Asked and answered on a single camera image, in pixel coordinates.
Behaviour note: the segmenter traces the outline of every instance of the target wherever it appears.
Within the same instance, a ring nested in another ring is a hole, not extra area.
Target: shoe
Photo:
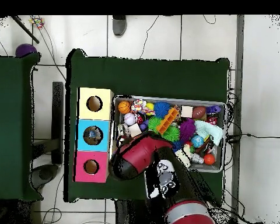
[[[113,33],[116,36],[121,36],[127,29],[127,20],[125,15],[114,15],[113,16]]]

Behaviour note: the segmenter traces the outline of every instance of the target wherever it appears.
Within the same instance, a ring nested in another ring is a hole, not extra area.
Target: gray bin
[[[167,98],[154,98],[154,97],[142,97],[142,96],[131,96],[131,98],[125,98],[124,96],[115,96],[113,98],[113,106],[114,106],[114,115],[113,120],[111,124],[111,139],[110,140],[116,140],[116,129],[118,124],[122,124],[124,122],[124,114],[121,114],[118,110],[118,104],[123,101],[129,101],[133,102],[136,99],[143,99],[147,102],[156,103],[156,102],[168,102],[172,105],[176,104],[178,106],[213,106],[213,105],[219,105],[221,108],[221,112],[219,113],[218,117],[218,123],[217,125],[223,129],[223,138],[220,141],[220,144],[218,146],[218,153],[216,157],[216,162],[213,165],[207,165],[207,164],[192,164],[190,167],[190,170],[197,169],[199,172],[207,172],[207,173],[219,173],[222,171],[224,166],[224,157],[225,157],[225,145],[226,145],[226,118],[227,118],[227,105],[222,102],[215,102],[215,101],[199,101],[199,100],[180,100],[180,99],[167,99]],[[114,142],[110,142],[110,158],[112,155],[112,146],[114,145]]]

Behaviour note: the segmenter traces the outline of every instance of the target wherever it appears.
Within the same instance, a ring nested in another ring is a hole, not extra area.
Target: yellow ball
[[[148,102],[148,103],[146,104],[146,107],[147,107],[148,109],[150,109],[150,110],[153,110],[153,103]]]

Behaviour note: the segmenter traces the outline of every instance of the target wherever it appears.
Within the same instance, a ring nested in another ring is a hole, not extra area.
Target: green table
[[[115,95],[227,101],[229,61],[132,60],[85,57],[80,49],[66,59],[64,200],[77,198],[145,199],[143,175],[129,181],[108,176],[106,183],[72,181],[75,146],[77,88],[111,89]],[[201,173],[217,203],[222,199],[222,172]]]
[[[0,199],[40,200],[29,183],[32,160],[32,67],[35,52],[22,58],[0,57]]]

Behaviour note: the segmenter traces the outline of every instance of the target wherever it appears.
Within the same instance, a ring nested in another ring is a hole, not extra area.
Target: blue spiky ball
[[[172,147],[173,152],[179,151],[182,148],[181,141],[173,142],[174,146]]]
[[[168,111],[169,111],[170,108],[171,107],[170,107],[170,104],[168,102],[160,101],[160,102],[155,103],[153,109],[154,109],[157,117],[164,118],[165,115],[168,114]]]

